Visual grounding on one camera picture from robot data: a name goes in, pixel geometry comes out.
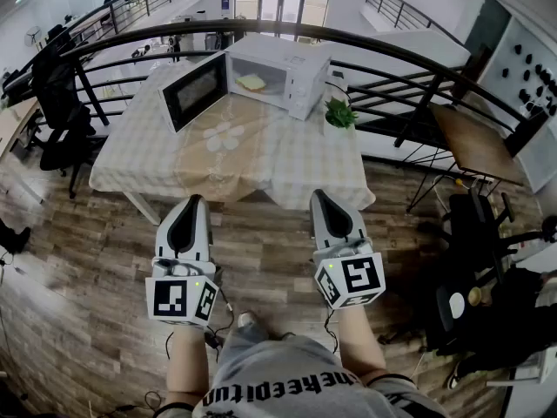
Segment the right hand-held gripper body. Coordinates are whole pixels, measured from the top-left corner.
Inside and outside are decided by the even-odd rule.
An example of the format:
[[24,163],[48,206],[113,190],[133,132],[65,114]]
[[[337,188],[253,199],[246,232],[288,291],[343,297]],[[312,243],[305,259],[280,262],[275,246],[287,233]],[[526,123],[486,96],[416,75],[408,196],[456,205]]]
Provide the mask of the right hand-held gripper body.
[[332,310],[363,306],[386,290],[383,261],[369,238],[315,251],[314,279]]

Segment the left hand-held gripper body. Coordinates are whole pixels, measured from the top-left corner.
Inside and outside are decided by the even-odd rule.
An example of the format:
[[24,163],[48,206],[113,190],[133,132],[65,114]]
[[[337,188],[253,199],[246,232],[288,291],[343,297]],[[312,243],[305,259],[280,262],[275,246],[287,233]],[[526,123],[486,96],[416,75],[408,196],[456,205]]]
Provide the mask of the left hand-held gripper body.
[[149,318],[206,327],[219,292],[216,273],[212,261],[154,258],[144,281]]

